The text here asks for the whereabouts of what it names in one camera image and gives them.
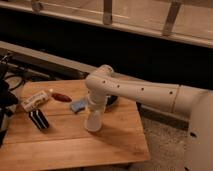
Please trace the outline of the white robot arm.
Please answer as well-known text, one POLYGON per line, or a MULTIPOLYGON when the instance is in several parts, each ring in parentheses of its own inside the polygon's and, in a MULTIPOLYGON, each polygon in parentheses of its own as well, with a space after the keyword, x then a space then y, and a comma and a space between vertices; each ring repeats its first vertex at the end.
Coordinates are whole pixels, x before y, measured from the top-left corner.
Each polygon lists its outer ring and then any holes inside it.
POLYGON ((178 84, 130 81, 115 78, 109 65, 102 65, 85 79, 90 111, 85 128, 102 127, 107 96, 114 95, 147 107, 190 116, 183 171, 213 171, 213 90, 178 84))

